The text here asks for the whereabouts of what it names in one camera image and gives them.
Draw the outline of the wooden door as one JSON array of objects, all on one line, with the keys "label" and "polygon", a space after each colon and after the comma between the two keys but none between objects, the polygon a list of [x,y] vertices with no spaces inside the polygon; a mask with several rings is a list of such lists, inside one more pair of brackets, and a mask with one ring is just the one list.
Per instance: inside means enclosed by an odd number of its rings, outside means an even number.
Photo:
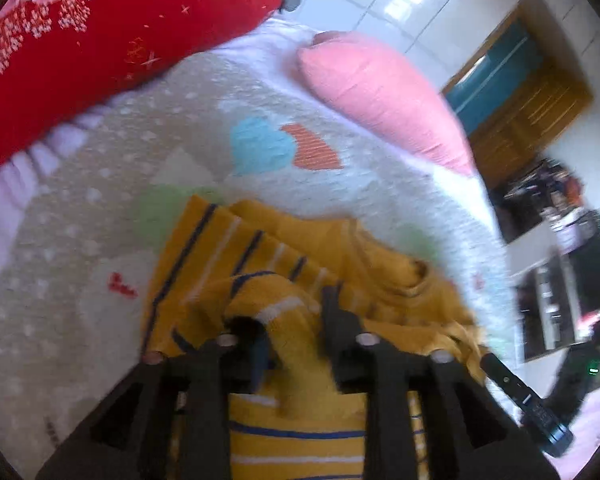
[{"label": "wooden door", "polygon": [[545,62],[469,136],[487,188],[513,180],[592,104],[588,85]]}]

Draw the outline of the pink pillow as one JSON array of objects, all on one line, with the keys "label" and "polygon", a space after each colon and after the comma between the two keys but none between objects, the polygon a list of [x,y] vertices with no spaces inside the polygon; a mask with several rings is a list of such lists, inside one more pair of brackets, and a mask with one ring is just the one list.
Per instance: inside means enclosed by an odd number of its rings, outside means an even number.
[{"label": "pink pillow", "polygon": [[381,140],[446,169],[476,172],[448,102],[400,52],[357,32],[320,32],[298,50],[309,90]]}]

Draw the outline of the heart-patterned white bed blanket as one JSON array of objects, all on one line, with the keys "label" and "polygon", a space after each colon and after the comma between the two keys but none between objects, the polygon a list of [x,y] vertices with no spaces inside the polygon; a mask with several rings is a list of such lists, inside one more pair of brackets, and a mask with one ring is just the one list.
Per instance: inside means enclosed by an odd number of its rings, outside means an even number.
[{"label": "heart-patterned white bed blanket", "polygon": [[0,169],[0,450],[32,478],[134,364],[149,280],[185,204],[352,218],[445,275],[510,367],[521,334],[465,133],[418,70],[389,144],[314,98],[311,29],[272,18],[55,128]]}]

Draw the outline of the cluttered clothes rack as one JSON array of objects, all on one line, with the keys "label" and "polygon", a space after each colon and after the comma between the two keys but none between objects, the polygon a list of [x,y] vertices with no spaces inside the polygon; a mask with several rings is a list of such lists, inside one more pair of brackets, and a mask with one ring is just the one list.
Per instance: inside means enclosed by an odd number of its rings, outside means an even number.
[{"label": "cluttered clothes rack", "polygon": [[552,158],[537,159],[518,177],[489,192],[506,243],[553,223],[584,206],[583,184],[570,168]]}]

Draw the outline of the yellow striped knit sweater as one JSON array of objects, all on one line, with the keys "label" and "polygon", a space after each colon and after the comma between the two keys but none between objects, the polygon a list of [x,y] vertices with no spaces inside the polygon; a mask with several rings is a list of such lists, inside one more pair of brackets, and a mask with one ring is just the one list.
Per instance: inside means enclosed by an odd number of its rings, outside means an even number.
[{"label": "yellow striped knit sweater", "polygon": [[302,220],[253,200],[193,196],[159,258],[145,344],[178,356],[238,316],[261,324],[273,366],[251,394],[230,398],[237,479],[354,479],[363,471],[366,400],[342,394],[320,347],[321,293],[396,348],[444,350],[481,379],[480,327],[452,283],[358,222]]}]

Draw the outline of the black television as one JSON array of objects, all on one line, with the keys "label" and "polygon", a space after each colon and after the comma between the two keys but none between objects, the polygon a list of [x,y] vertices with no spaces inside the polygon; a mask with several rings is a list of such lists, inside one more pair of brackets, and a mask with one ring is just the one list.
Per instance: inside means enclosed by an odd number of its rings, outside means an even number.
[{"label": "black television", "polygon": [[600,310],[600,234],[569,254],[581,309]]}]

